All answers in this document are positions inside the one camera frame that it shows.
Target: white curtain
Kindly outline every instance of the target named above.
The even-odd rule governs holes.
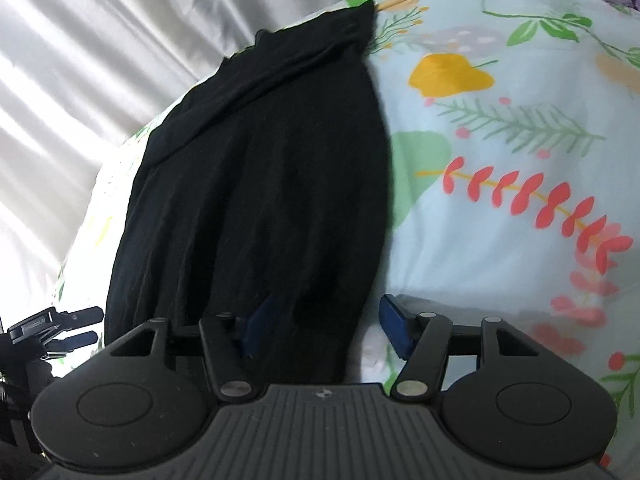
[[[198,79],[339,0],[0,0],[0,316],[50,304],[100,165]]]

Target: black cloth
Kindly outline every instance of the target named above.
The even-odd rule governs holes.
[[[388,139],[363,63],[374,6],[263,32],[148,140],[106,307],[106,343],[284,299],[243,366],[257,381],[340,381],[378,268]]]

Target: bed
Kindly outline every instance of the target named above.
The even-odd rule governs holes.
[[[618,430],[602,463],[638,478],[640,13],[601,0],[375,1],[367,63],[393,205],[349,379],[391,384],[401,368],[377,323],[382,294],[437,301],[458,323],[502,317],[610,391]],[[104,307],[132,180],[170,109],[100,170],[58,310]]]

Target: red berry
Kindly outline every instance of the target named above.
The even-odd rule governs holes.
[[[609,370],[617,372],[625,365],[625,355],[622,352],[615,352],[609,357]]]
[[[609,467],[610,463],[611,463],[611,456],[609,455],[609,453],[605,453],[600,459],[600,465],[602,467]]]

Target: ribbed gray panel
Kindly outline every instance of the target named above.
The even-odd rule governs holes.
[[[589,464],[526,474],[469,456],[430,410],[389,401],[376,384],[272,386],[226,406],[189,450],[162,465],[94,476],[53,466],[41,480],[610,480]]]

